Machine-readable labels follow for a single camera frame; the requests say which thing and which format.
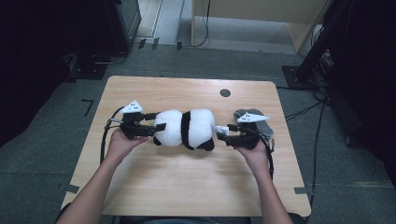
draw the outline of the hand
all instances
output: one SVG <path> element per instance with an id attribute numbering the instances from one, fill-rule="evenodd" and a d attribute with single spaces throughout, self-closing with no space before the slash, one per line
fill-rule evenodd
<path id="1" fill-rule="evenodd" d="M 135 139 L 128 139 L 122 130 L 118 128 L 113 134 L 111 134 L 110 144 L 108 146 L 105 160 L 114 161 L 117 165 L 119 165 L 134 147 L 137 147 L 148 140 L 148 137 L 136 137 Z"/>
<path id="2" fill-rule="evenodd" d="M 248 167 L 250 167 L 255 176 L 263 172 L 268 173 L 269 165 L 267 151 L 265 149 L 265 144 L 261 140 L 259 140 L 257 146 L 251 150 L 245 147 L 236 147 L 235 149 L 245 157 Z"/>

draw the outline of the wrist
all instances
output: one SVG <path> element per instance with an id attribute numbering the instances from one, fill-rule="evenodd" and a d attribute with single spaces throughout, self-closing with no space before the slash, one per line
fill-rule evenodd
<path id="1" fill-rule="evenodd" d="M 110 157 L 105 157 L 103 159 L 101 165 L 109 167 L 109 168 L 116 169 L 121 163 L 122 163 L 122 160 L 120 160 L 120 159 L 114 159 L 114 158 L 110 158 Z"/>
<path id="2" fill-rule="evenodd" d="M 270 168 L 266 164 L 261 165 L 249 165 L 251 172 L 256 177 L 263 177 L 263 175 L 269 175 Z"/>
<path id="3" fill-rule="evenodd" d="M 253 172 L 254 177 L 258 183 L 265 183 L 268 181 L 272 182 L 271 175 L 268 170 L 261 170 L 259 172 Z"/>

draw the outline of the cable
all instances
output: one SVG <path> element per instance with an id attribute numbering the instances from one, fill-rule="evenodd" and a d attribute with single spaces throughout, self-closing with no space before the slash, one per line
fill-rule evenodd
<path id="1" fill-rule="evenodd" d="M 120 110 L 122 110 L 123 108 L 124 108 L 124 106 L 117 109 L 116 112 L 114 112 L 114 114 L 111 116 L 111 119 L 107 120 L 107 124 L 105 126 L 105 131 L 103 132 L 102 145 L 100 147 L 100 164 L 102 164 L 102 161 L 105 159 L 105 146 L 106 146 L 106 137 L 107 137 L 108 130 L 110 130 L 111 128 L 117 127 L 117 126 L 110 127 L 111 120 L 114 119 L 116 117 L 117 113 L 119 113 Z"/>
<path id="2" fill-rule="evenodd" d="M 269 172 L 270 172 L 271 179 L 273 179 L 273 177 L 274 177 L 274 161 L 273 161 L 273 158 L 272 158 L 272 154 L 271 154 L 271 153 L 274 151 L 275 140 L 272 139 L 272 145 L 271 145 L 271 144 L 269 143 L 268 138 L 267 138 L 264 134 L 262 134 L 262 133 L 260 133 L 260 132 L 255 132 L 255 131 L 253 131 L 253 130 L 251 130 L 251 129 L 249 129 L 249 128 L 243 128 L 242 131 L 248 131 L 249 133 L 253 133 L 254 135 L 258 136 L 258 137 L 260 138 L 260 140 L 264 143 L 264 145 L 265 145 L 265 150 L 266 150 L 266 152 L 267 152 L 268 161 L 269 161 L 269 163 L 270 163 L 270 170 L 269 170 Z"/>
<path id="3" fill-rule="evenodd" d="M 204 17 L 203 17 L 204 27 L 206 28 L 206 35 L 205 35 L 204 40 L 201 42 L 201 44 L 192 46 L 192 47 L 194 47 L 194 48 L 201 47 L 201 46 L 206 42 L 206 40 L 209 38 L 209 25 L 208 25 L 208 22 L 209 22 L 209 11 L 210 11 L 210 0 L 209 0 L 209 2 L 207 3 L 206 23 L 205 23 Z"/>
<path id="4" fill-rule="evenodd" d="M 318 128 L 317 128 L 317 133 L 315 135 L 315 144 L 314 144 L 314 173 L 312 177 L 312 195 L 309 199 L 309 205 L 312 208 L 312 204 L 314 202 L 314 197 L 315 197 L 315 190 L 316 190 L 316 184 L 317 184 L 317 157 L 318 157 L 318 138 L 319 138 L 319 131 L 320 131 L 320 126 L 321 126 L 321 121 L 322 121 L 322 116 L 323 116 L 323 111 L 324 111 L 324 106 L 326 105 L 327 101 L 323 101 L 323 106 L 320 110 L 320 116 L 319 116 L 319 121 L 318 121 Z"/>
<path id="5" fill-rule="evenodd" d="M 316 104 L 314 104 L 314 105 L 311 105 L 311 106 L 309 106 L 309 107 L 307 107 L 307 108 L 305 108 L 305 109 L 303 109 L 303 110 L 301 110 L 300 112 L 297 112 L 297 113 L 295 113 L 295 114 L 287 115 L 287 116 L 285 117 L 286 122 L 289 121 L 289 120 L 291 120 L 291 119 L 295 119 L 295 118 L 296 118 L 297 116 L 299 116 L 299 115 L 305 114 L 305 113 L 308 112 L 310 109 L 314 108 L 314 107 L 317 106 L 317 105 L 320 105 L 321 103 L 323 103 L 323 101 L 320 101 L 320 102 L 318 102 L 318 103 L 316 103 Z"/>
<path id="6" fill-rule="evenodd" d="M 93 62 L 94 62 L 94 63 L 99 63 L 99 64 L 113 64 L 113 63 L 119 63 L 123 58 L 125 58 L 125 56 L 126 56 L 126 53 L 123 53 L 123 54 L 122 54 L 122 57 L 121 57 L 120 59 L 114 61 L 114 62 L 106 62 L 106 63 L 101 63 L 101 62 L 96 62 L 96 61 L 93 61 Z"/>
<path id="7" fill-rule="evenodd" d="M 324 26 L 320 27 L 320 29 L 317 31 L 317 33 L 314 36 L 314 31 L 311 33 L 311 47 L 317 42 L 317 36 L 319 36 L 322 31 L 323 31 Z"/>

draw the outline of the stand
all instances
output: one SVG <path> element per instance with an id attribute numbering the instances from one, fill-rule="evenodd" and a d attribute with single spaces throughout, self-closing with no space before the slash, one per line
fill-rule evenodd
<path id="1" fill-rule="evenodd" d="M 70 82 L 75 82 L 76 79 L 102 80 L 106 69 L 106 63 L 94 63 L 85 57 L 78 57 L 68 80 Z"/>
<path id="2" fill-rule="evenodd" d="M 317 60 L 323 55 L 326 50 L 326 43 L 329 40 L 332 30 L 340 21 L 343 13 L 346 11 L 350 0 L 344 0 L 339 3 L 334 9 L 333 14 L 330 16 L 323 27 L 322 33 L 319 35 L 317 42 L 312 49 L 308 52 L 305 60 L 300 66 L 282 66 L 283 75 L 285 76 L 288 86 L 295 90 L 311 90 L 318 87 L 311 83 L 311 72 Z"/>

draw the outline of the stuffed panda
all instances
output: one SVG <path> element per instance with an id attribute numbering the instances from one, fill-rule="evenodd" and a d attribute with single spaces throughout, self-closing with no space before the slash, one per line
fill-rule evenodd
<path id="1" fill-rule="evenodd" d="M 206 151 L 213 150 L 212 126 L 215 117 L 208 109 L 193 109 L 181 114 L 177 110 L 166 110 L 159 113 L 154 125 L 166 123 L 166 129 L 154 135 L 154 144 L 177 147 L 183 144 L 186 148 Z"/>
<path id="2" fill-rule="evenodd" d="M 154 134 L 154 144 L 157 146 L 177 147 L 181 144 L 181 125 L 182 114 L 178 110 L 165 110 L 155 117 L 154 126 L 166 123 L 164 131 Z"/>

